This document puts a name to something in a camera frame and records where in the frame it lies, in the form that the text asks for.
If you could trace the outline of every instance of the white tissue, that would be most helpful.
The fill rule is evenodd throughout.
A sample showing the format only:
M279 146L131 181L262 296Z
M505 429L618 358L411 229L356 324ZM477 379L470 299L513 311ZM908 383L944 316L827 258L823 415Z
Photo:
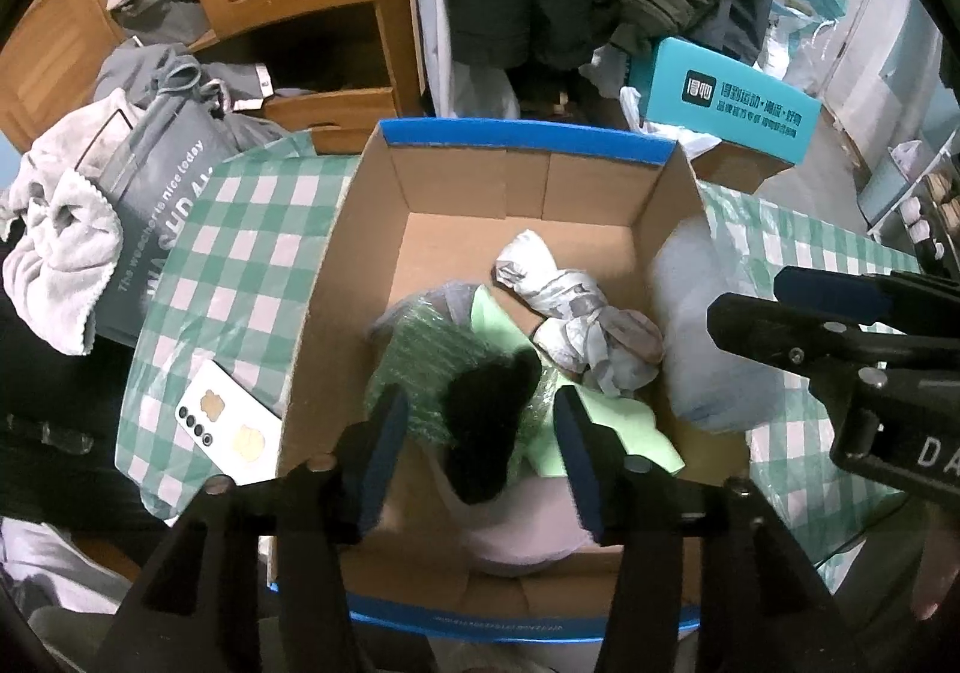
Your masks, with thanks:
M673 142L680 144L680 149L683 149L688 161L693 161L693 158L702 156L707 150L712 150L720 142L723 142L723 139L714 137L713 134L701 134L679 125L652 123L650 120L641 122L640 92L629 85L620 89L620 108L623 110L623 116L632 132L635 134L654 134L656 137L672 139Z
M604 395L630 396L656 377L664 340L656 324L637 310L608 304L583 270L558 270L544 241L521 232L494 262L499 283L547 319L533 342L565 371L584 374L584 384Z

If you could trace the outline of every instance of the gray drawstring bag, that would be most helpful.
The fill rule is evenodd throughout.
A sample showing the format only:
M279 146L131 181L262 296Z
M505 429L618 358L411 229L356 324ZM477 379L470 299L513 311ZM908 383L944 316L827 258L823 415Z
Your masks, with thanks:
M237 155L200 92L199 65L173 62L156 77L146 115L97 182L123 227L120 261L97 302L96 331L136 345L160 272L213 166Z

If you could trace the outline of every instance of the checkered tablecloth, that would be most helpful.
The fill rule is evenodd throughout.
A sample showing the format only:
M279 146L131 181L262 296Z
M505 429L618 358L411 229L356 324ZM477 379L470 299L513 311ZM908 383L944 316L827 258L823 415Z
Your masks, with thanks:
M700 184L716 236L726 225L757 294L773 299L781 267L798 265L850 274L919 271L917 260L821 220L782 209L755 196ZM870 331L891 331L884 326ZM819 563L863 529L867 515L893 492L841 472L829 460L833 427L808 393L808 381L784 373L784 397L773 420L747 433L755 484Z
M304 133L214 168L160 276L117 432L116 465L154 515L180 513L216 472L174 419L207 358L282 416L307 301L358 160L318 157Z

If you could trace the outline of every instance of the teal box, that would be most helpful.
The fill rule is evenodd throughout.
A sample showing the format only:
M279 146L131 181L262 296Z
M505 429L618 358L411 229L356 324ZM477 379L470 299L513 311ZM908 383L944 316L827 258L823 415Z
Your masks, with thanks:
M628 84L640 116L751 147L786 163L803 161L820 102L774 77L671 37L651 60L632 59Z

